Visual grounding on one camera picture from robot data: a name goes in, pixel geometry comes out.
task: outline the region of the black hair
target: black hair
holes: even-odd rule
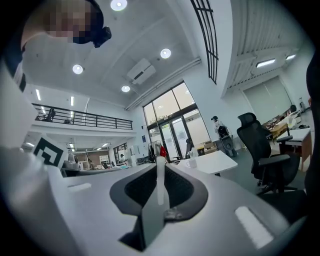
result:
[[[73,42],[81,45],[93,42],[94,47],[99,48],[112,37],[111,30],[108,26],[103,27],[104,15],[97,2],[95,0],[86,1],[95,9],[95,17],[91,17],[90,29],[85,30],[79,37],[74,37]]]

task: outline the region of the glass door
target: glass door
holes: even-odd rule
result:
[[[170,161],[184,159],[187,151],[188,134],[182,117],[160,126],[164,147]]]

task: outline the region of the person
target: person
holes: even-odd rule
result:
[[[124,163],[125,161],[126,161],[126,158],[125,158],[124,154],[121,154],[119,162]]]
[[[216,134],[218,133],[220,126],[225,127],[224,123],[222,121],[220,121],[216,115],[214,117],[212,117],[211,120],[214,121],[214,132]]]
[[[35,10],[24,20],[4,49],[8,71],[23,92],[26,77],[22,60],[29,40],[46,34],[75,44],[93,42],[94,47],[99,48],[112,37],[110,28],[103,25],[104,16],[95,0],[37,0]]]
[[[220,121],[216,115],[212,117],[211,120],[214,121],[214,131],[216,134],[218,134],[219,138],[220,138],[219,128],[224,127],[225,129],[223,130],[224,131],[223,133],[227,133],[233,142],[233,135],[229,131],[228,127],[226,127],[225,124],[222,121]],[[233,148],[231,151],[234,157],[238,155],[238,152],[235,150],[235,148]]]
[[[89,170],[95,170],[95,166],[90,159],[89,159]]]

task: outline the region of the door frame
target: door frame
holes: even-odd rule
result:
[[[191,138],[190,132],[189,132],[189,129],[188,129],[188,126],[187,126],[187,123],[186,123],[186,120],[185,120],[183,115],[175,116],[174,118],[167,119],[165,122],[162,122],[161,124],[159,124],[159,131],[160,131],[161,139],[162,139],[162,142],[163,142],[163,147],[165,148],[165,151],[166,151],[167,160],[170,163],[171,163],[172,160],[170,159],[170,155],[169,155],[169,152],[168,152],[168,149],[167,149],[167,144],[166,144],[166,141],[165,141],[165,138],[164,138],[164,134],[162,132],[162,127],[165,126],[165,125],[169,125],[169,127],[171,129],[171,134],[172,134],[172,137],[173,137],[173,141],[174,141],[175,148],[176,148],[178,156],[181,157],[182,159],[185,159],[185,156],[186,156],[186,154],[182,153],[182,151],[181,151],[181,148],[180,148],[180,145],[179,145],[179,141],[178,141],[178,137],[176,135],[176,131],[175,131],[175,128],[174,128],[174,125],[173,125],[173,122],[178,120],[178,119],[181,119],[187,137]]]

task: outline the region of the mug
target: mug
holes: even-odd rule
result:
[[[190,168],[196,168],[197,167],[197,161],[196,159],[190,159],[188,162],[186,162],[186,166]]]

